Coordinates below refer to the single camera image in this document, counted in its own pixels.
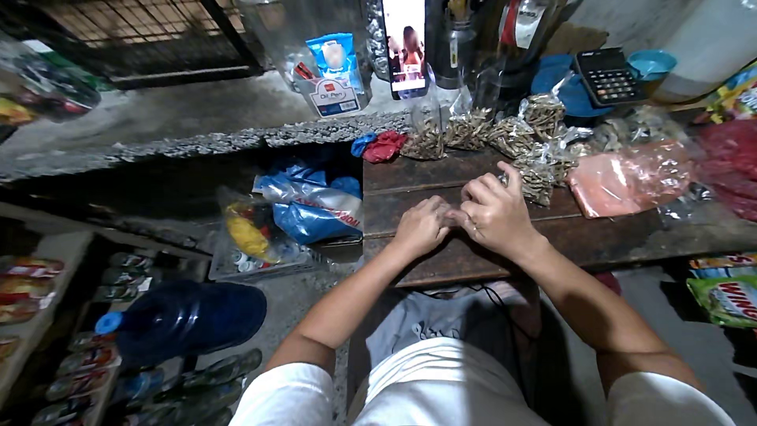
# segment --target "green packet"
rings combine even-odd
[[[686,285],[713,324],[757,327],[757,276],[690,278]]]

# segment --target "metal grille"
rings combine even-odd
[[[260,71],[239,35],[245,29],[232,0],[38,0],[30,6],[59,24],[57,29],[35,25],[26,14],[21,20],[32,34],[116,86]]]

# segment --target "blue water jug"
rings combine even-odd
[[[155,287],[124,312],[103,315],[95,332],[117,332],[124,364],[155,365],[243,343],[265,317],[266,297],[255,287],[183,280]]]

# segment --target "wire mesh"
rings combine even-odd
[[[83,55],[111,78],[214,70],[246,65],[201,0],[38,0]],[[244,33],[232,0],[217,0],[233,28]]]

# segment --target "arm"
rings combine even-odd
[[[335,350],[350,338],[389,283],[449,233],[436,214],[441,201],[434,196],[406,211],[391,243],[309,310],[273,353],[266,371],[307,362],[333,374]]]
[[[454,218],[476,242],[523,269],[549,296],[581,339],[597,351],[605,391],[634,371],[663,374],[700,388],[693,372],[620,296],[555,250],[531,224],[520,173],[500,161],[505,187],[493,174],[463,189]]]

